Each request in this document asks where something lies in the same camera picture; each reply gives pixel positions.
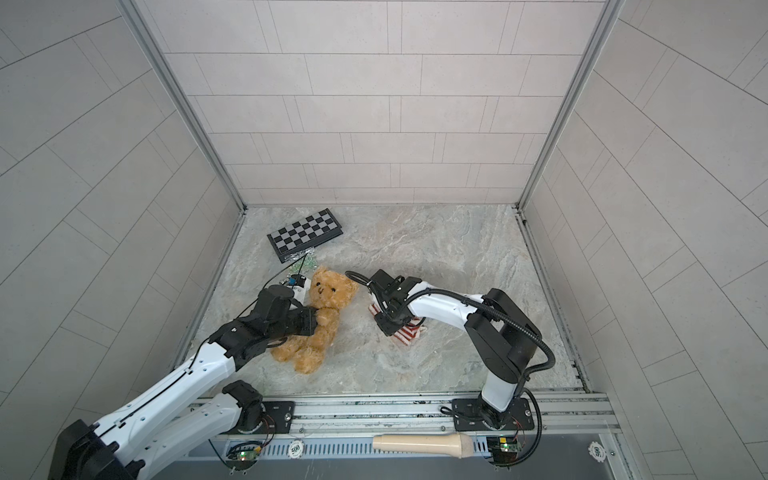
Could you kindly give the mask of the red white striped sweater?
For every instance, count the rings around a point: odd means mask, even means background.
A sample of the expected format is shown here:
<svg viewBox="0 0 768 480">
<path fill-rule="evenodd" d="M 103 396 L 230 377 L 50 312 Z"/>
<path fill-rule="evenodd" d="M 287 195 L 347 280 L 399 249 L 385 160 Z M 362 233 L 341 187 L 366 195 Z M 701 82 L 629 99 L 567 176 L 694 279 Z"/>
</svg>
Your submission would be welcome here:
<svg viewBox="0 0 768 480">
<path fill-rule="evenodd" d="M 373 316 L 379 330 L 385 336 L 391 337 L 405 346 L 410 346 L 418 340 L 424 330 L 425 318 L 423 317 L 413 317 L 409 322 L 397 325 L 387 320 L 384 313 L 375 303 L 369 306 L 369 312 Z"/>
</svg>

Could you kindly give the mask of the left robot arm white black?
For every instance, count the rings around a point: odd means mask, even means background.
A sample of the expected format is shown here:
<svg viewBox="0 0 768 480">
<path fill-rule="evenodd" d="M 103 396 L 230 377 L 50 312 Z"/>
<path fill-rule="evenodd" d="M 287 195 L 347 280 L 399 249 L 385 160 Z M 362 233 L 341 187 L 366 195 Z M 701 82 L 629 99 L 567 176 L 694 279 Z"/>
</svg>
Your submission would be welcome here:
<svg viewBox="0 0 768 480">
<path fill-rule="evenodd" d="M 51 479 L 150 479 L 212 437 L 268 427 L 262 395 L 245 381 L 225 386 L 197 409 L 192 403 L 274 342 L 310 336 L 315 308 L 308 279 L 263 289 L 245 316 L 216 330 L 196 353 L 148 390 L 91 425 L 81 420 L 59 435 Z"/>
</svg>

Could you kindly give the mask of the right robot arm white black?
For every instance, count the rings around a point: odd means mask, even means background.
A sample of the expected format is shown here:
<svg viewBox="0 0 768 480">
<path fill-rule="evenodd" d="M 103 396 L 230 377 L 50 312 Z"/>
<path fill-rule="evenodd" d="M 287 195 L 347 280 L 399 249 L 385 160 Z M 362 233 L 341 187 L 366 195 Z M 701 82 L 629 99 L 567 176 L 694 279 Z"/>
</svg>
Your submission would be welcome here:
<svg viewBox="0 0 768 480">
<path fill-rule="evenodd" d="M 428 319 L 464 331 L 488 370 L 479 405 L 463 417 L 491 429 L 524 424 L 516 408 L 525 382 L 554 365 L 554 355 L 511 298 L 499 289 L 466 295 L 437 288 L 416 277 L 392 277 L 379 270 L 359 281 L 372 298 L 370 311 L 387 336 L 415 333 Z"/>
</svg>

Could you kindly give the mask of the small green clear bag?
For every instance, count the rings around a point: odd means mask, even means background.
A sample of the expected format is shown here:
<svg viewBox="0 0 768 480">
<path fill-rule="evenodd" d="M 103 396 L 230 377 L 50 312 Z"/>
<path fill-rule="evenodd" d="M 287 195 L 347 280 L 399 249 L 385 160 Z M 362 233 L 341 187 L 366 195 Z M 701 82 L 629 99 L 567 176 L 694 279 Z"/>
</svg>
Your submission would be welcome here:
<svg viewBox="0 0 768 480">
<path fill-rule="evenodd" d="M 294 274 L 302 274 L 304 276 L 311 276 L 318 268 L 318 262 L 313 252 L 307 252 L 289 269 Z"/>
</svg>

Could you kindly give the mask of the folded black white chessboard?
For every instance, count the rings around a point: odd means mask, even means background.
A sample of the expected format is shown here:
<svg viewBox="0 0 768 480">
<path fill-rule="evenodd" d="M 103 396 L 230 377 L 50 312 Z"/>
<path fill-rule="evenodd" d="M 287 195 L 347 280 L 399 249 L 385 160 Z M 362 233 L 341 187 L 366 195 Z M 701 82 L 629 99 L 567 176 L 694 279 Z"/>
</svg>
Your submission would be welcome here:
<svg viewBox="0 0 768 480">
<path fill-rule="evenodd" d="M 267 235 L 281 263 L 343 234 L 342 225 L 329 209 L 320 210 Z"/>
</svg>

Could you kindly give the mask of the left green circuit board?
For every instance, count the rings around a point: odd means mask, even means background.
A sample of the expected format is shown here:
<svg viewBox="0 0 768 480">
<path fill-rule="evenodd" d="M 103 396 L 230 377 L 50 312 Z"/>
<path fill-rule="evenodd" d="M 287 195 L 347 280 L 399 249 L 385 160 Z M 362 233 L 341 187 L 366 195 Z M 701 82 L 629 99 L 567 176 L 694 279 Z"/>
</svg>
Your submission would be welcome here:
<svg viewBox="0 0 768 480">
<path fill-rule="evenodd" d="M 247 441 L 231 446 L 226 453 L 226 461 L 230 469 L 247 471 L 253 467 L 263 450 L 261 441 Z"/>
</svg>

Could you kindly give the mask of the green circuit board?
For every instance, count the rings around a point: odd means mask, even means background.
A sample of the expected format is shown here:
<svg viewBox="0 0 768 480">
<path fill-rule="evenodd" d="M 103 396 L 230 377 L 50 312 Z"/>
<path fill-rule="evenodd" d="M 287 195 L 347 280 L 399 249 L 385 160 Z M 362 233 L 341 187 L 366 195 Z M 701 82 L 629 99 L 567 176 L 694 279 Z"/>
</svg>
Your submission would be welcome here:
<svg viewBox="0 0 768 480">
<path fill-rule="evenodd" d="M 486 438 L 488 461 L 495 466 L 511 466 L 516 463 L 520 446 L 516 437 L 489 436 Z"/>
<path fill-rule="evenodd" d="M 263 450 L 261 441 L 247 441 L 231 446 L 226 453 L 226 461 L 230 469 L 247 471 L 253 467 Z"/>
</svg>

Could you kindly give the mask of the right green circuit board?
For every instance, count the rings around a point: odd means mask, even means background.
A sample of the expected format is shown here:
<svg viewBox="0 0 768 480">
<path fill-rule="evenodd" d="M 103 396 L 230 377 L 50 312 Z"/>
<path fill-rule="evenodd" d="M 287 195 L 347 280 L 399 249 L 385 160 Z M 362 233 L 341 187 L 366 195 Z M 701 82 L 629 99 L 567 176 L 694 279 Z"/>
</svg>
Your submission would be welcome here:
<svg viewBox="0 0 768 480">
<path fill-rule="evenodd" d="M 486 438 L 488 461 L 495 466 L 511 466 L 516 463 L 520 446 L 516 437 L 489 436 Z"/>
</svg>

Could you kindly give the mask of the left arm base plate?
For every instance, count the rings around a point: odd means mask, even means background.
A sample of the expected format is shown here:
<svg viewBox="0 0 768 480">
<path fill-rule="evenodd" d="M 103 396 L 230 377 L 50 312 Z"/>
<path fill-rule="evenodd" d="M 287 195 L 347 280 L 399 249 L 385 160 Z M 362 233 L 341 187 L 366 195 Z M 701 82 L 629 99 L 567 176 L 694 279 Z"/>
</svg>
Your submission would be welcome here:
<svg viewBox="0 0 768 480">
<path fill-rule="evenodd" d="M 243 410 L 231 435 L 287 434 L 290 431 L 296 403 L 293 401 L 266 401 L 258 407 Z"/>
</svg>

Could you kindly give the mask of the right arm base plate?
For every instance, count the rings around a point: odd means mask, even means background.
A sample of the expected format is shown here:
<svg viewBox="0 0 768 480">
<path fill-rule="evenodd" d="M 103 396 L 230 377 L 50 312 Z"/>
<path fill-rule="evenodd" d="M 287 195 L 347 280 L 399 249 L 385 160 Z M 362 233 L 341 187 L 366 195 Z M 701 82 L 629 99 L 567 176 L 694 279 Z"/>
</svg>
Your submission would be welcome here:
<svg viewBox="0 0 768 480">
<path fill-rule="evenodd" d="M 536 428 L 534 409 L 524 397 L 513 399 L 503 412 L 495 410 L 480 397 L 453 399 L 450 406 L 443 406 L 440 411 L 453 419 L 458 432 L 532 431 Z"/>
</svg>

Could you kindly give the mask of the aluminium front rail frame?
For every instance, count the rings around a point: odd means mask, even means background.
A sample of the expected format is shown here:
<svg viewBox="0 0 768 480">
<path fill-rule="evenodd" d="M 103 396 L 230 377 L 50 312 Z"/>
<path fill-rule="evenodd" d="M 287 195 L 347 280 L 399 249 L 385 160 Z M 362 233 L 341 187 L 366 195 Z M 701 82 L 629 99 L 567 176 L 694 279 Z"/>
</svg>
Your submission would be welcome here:
<svg viewBox="0 0 768 480">
<path fill-rule="evenodd" d="M 554 440 L 573 440 L 576 457 L 595 465 L 614 479 L 631 479 L 633 473 L 621 451 L 621 428 L 606 395 L 576 390 L 540 391 L 523 395 L 534 409 L 532 431 L 458 432 L 453 419 L 441 413 L 456 398 L 477 399 L 465 394 L 341 395 L 276 397 L 266 401 L 293 401 L 294 415 L 287 434 L 218 434 L 199 444 L 181 461 L 220 459 L 231 472 L 225 457 L 228 449 L 242 442 L 261 441 L 263 450 L 256 464 L 269 460 L 352 460 L 384 458 L 454 458 L 375 450 L 372 440 L 380 435 L 448 435 L 462 433 L 472 438 L 474 455 L 488 463 L 486 438 L 516 437 L 521 444 L 518 458 L 542 460 Z"/>
</svg>

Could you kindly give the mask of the left aluminium corner post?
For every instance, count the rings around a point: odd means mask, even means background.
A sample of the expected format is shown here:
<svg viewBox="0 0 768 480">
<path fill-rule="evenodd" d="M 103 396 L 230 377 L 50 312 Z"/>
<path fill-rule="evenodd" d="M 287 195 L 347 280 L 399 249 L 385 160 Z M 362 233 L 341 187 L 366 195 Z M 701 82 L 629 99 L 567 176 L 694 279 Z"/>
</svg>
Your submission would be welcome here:
<svg viewBox="0 0 768 480">
<path fill-rule="evenodd" d="M 188 128 L 204 157 L 209 161 L 219 178 L 222 180 L 238 209 L 241 212 L 245 212 L 247 210 L 247 205 L 239 194 L 231 176 L 226 171 L 208 134 L 204 131 L 199 116 L 196 114 L 188 97 L 183 92 L 169 62 L 165 58 L 159 44 L 153 37 L 148 24 L 142 16 L 137 3 L 132 0 L 117 0 L 116 3 L 129 30 L 134 35 L 134 38 L 154 69 L 161 85 L 164 87 L 177 108 L 182 121 Z"/>
</svg>

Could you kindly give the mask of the aluminium corner post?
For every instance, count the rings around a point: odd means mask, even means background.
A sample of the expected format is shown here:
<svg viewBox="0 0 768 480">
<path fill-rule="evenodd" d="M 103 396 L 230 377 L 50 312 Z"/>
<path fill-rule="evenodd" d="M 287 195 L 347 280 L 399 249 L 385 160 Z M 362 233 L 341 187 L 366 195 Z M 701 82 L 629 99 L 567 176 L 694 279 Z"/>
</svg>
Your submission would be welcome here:
<svg viewBox="0 0 768 480">
<path fill-rule="evenodd" d="M 605 2 L 595 28 L 587 42 L 582 58 L 570 81 L 566 95 L 557 112 L 552 127 L 545 138 L 540 154 L 534 164 L 531 176 L 525 185 L 520 201 L 517 203 L 517 210 L 519 212 L 523 212 L 531 202 L 534 190 L 543 175 L 546 164 L 567 125 L 570 115 L 575 109 L 579 96 L 586 86 L 589 75 L 596 65 L 601 50 L 610 35 L 611 29 L 618 19 L 623 4 L 624 1 L 621 0 L 609 0 Z"/>
<path fill-rule="evenodd" d="M 164 87 L 177 108 L 182 121 L 188 128 L 204 157 L 209 161 L 219 178 L 222 180 L 238 209 L 241 212 L 245 212 L 247 210 L 247 205 L 239 194 L 231 176 L 226 171 L 208 134 L 204 131 L 199 116 L 196 114 L 188 97 L 183 92 L 169 62 L 165 58 L 159 44 L 153 37 L 148 24 L 142 16 L 137 3 L 132 0 L 117 0 L 116 3 L 129 30 L 134 35 L 134 38 L 154 69 L 161 85 Z"/>
</svg>

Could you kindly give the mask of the right aluminium corner post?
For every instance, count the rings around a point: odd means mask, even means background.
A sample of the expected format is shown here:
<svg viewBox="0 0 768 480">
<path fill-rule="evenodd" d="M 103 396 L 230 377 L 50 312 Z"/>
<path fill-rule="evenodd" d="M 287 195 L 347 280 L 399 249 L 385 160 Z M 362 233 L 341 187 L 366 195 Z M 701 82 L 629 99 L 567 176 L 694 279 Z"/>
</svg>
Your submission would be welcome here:
<svg viewBox="0 0 768 480">
<path fill-rule="evenodd" d="M 557 112 L 552 127 L 545 138 L 540 154 L 534 164 L 531 176 L 525 185 L 520 201 L 517 203 L 517 210 L 519 212 L 523 212 L 531 202 L 534 190 L 543 175 L 546 164 L 567 125 L 570 115 L 575 109 L 579 96 L 586 86 L 589 75 L 596 65 L 601 50 L 610 35 L 611 29 L 618 19 L 623 4 L 624 1 L 621 0 L 609 0 L 605 2 L 595 28 L 587 42 L 582 58 L 570 81 L 566 95 Z"/>
</svg>

